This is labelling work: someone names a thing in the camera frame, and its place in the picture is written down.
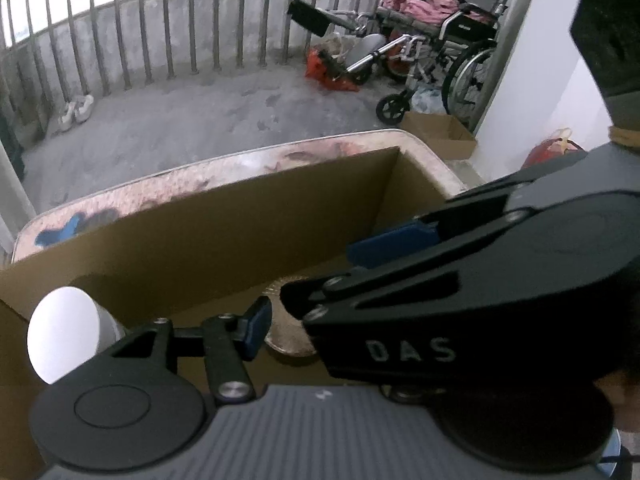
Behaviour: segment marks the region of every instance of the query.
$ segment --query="white wall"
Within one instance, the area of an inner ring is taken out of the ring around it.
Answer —
[[[609,117],[569,28],[579,0],[532,0],[471,158],[485,180],[520,169],[556,129],[586,149],[606,139]]]

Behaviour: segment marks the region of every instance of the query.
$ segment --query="pink cloth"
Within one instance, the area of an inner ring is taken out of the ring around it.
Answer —
[[[446,18],[460,8],[457,0],[380,0],[380,4],[387,9],[397,10],[413,16],[416,20],[433,25],[441,25]],[[478,22],[488,21],[485,16],[477,12],[472,12],[469,16]]]

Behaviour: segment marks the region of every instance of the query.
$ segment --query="paper cup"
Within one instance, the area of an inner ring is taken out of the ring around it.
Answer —
[[[27,350],[33,369],[51,384],[124,335],[124,327],[84,290],[63,286],[33,311]]]

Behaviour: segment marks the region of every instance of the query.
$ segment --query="gray floor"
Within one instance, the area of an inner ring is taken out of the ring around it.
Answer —
[[[301,64],[207,73],[99,100],[85,124],[50,133],[25,152],[24,188],[43,212],[213,156],[384,127],[374,109],[398,91],[388,79],[360,92],[329,92],[303,73]]]

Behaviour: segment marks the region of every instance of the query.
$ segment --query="white shoe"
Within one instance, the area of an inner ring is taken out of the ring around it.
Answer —
[[[68,132],[74,124],[74,111],[76,109],[76,101],[66,103],[62,113],[58,117],[58,124],[61,132]]]
[[[90,116],[92,110],[94,110],[95,99],[91,94],[87,94],[84,97],[80,97],[77,100],[74,115],[78,124],[84,123]]]

